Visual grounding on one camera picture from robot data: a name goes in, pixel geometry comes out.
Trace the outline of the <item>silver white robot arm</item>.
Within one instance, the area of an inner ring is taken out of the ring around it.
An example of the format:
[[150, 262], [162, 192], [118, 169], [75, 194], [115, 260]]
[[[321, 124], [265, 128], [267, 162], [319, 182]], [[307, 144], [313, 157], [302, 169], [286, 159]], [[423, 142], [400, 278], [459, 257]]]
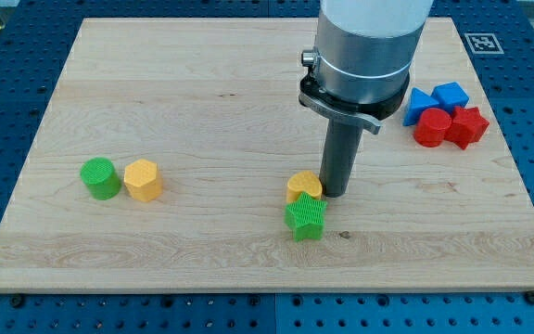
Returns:
[[299, 102], [377, 134], [399, 107], [432, 0], [322, 0]]

